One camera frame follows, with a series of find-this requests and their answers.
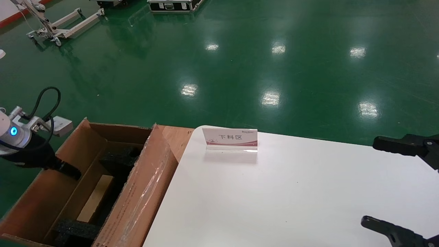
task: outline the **white table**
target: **white table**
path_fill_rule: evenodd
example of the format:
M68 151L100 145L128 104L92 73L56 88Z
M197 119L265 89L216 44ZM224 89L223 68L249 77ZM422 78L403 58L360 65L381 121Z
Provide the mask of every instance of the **white table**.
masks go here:
M418 157L267 133L257 154L212 153L202 127L144 247L390 247L364 215L439 234L439 175Z

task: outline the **green epoxy floor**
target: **green epoxy floor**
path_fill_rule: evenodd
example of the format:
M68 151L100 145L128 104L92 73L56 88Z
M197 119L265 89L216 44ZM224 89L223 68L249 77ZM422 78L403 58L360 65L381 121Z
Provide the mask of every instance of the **green epoxy floor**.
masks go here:
M47 6L50 20L98 9L87 0ZM433 135L437 13L437 0L206 0L194 15L153 16L136 0L106 10L107 20L61 48L40 42L44 51L18 22L0 35L0 103L30 111L52 85L63 93L56 113L75 125L84 117L207 124L361 145L377 135ZM2 214L37 172L0 160Z

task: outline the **clear plastic tape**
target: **clear plastic tape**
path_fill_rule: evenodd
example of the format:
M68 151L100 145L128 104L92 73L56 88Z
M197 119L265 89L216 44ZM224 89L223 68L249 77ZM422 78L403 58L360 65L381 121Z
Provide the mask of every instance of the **clear plastic tape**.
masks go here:
M149 200L151 199L151 196L154 193L158 182L160 181L160 178L163 174L163 171L166 168L168 160L169 160L169 155L167 154L165 156L165 159L160 161L160 166L155 170L154 175L150 179L148 185L146 186L145 190L143 190L142 195L140 196L139 200L137 201L137 204L136 204L133 212L131 213L132 217L128 221L128 223L126 224L126 226L123 230L123 234L122 234L120 240L117 242L116 247L128 247L129 246L130 233L134 229L134 227L136 226L143 211L145 210L146 206L148 205ZM136 170L134 179L137 179L137 176L139 173L138 171L139 170Z

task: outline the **wooden block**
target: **wooden block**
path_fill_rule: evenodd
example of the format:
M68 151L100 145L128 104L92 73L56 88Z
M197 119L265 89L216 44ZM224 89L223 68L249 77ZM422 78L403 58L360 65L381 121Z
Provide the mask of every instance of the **wooden block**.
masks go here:
M94 213L96 212L102 201L102 198L104 198L106 192L108 191L108 188L110 187L112 181L113 176L101 176L99 182L97 182L96 187L88 198L88 201L85 203L83 209L81 210L81 213L77 218L78 221L89 222L92 219Z

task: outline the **blue indicator light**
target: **blue indicator light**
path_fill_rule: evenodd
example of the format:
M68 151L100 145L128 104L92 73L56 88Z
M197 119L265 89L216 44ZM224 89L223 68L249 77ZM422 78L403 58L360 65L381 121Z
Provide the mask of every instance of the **blue indicator light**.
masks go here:
M12 136L16 136L17 133L18 133L17 127L12 127L12 128L11 128L11 135L12 135Z

